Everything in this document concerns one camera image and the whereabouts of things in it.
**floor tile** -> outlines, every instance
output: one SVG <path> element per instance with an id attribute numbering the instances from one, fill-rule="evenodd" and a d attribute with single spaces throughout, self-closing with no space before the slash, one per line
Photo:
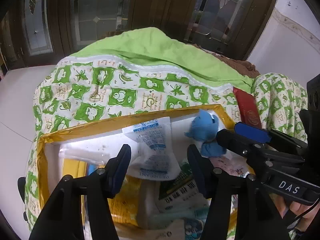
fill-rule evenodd
<path id="1" fill-rule="evenodd" d="M 12 229 L 22 239 L 29 238 L 23 219 L 24 204 L 17 181 L 25 176 L 31 142 L 0 123 L 0 209 Z"/>
<path id="2" fill-rule="evenodd" d="M 33 94 L 54 68 L 39 66 L 11 70 L 0 82 L 0 122 L 30 141 L 35 134 Z"/>

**blue plush toy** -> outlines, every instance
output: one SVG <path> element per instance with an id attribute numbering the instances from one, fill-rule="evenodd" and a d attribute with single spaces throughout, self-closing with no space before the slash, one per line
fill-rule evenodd
<path id="1" fill-rule="evenodd" d="M 190 132 L 185 135 L 204 142 L 201 147 L 201 155 L 205 157 L 217 157 L 226 153 L 226 149 L 221 147 L 217 141 L 213 141 L 217 135 L 219 119 L 202 109 L 199 109 L 199 115 L 192 121 Z"/>
<path id="2" fill-rule="evenodd" d="M 190 132 L 185 135 L 200 142 L 212 141 L 218 132 L 219 119 L 202 109 L 199 109 L 199 115 L 192 121 Z"/>

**frosted glass panel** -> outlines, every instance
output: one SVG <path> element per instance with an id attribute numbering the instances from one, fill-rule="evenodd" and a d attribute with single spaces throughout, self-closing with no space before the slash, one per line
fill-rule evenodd
<path id="1" fill-rule="evenodd" d="M 70 0 L 72 43 L 78 51 L 107 36 L 126 30 L 130 0 Z"/>
<path id="2" fill-rule="evenodd" d="M 23 35 L 30 56 L 53 52 L 46 0 L 21 0 Z"/>
<path id="3" fill-rule="evenodd" d="M 247 0 L 197 0 L 184 41 L 223 53 L 247 6 Z"/>

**glass door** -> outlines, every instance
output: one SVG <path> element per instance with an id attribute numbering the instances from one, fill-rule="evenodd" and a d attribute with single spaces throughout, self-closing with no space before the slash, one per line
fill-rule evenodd
<path id="1" fill-rule="evenodd" d="M 17 42 L 26 66 L 56 64 L 65 55 L 58 24 L 57 0 L 20 0 L 16 8 Z"/>
<path id="2" fill-rule="evenodd" d="M 250 0 L 198 0 L 184 41 L 223 54 Z"/>

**white packet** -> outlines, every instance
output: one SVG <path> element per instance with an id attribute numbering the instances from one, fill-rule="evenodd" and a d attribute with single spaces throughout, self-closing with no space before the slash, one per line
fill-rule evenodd
<path id="1" fill-rule="evenodd" d="M 161 117 L 122 129 L 125 136 L 139 143 L 131 157 L 127 174 L 140 179 L 172 180 L 180 173 L 173 154 L 170 117 Z"/>
<path id="2" fill-rule="evenodd" d="M 185 222 L 175 220 L 165 229 L 143 230 L 137 227 L 128 228 L 124 224 L 115 224 L 119 240 L 185 240 Z"/>

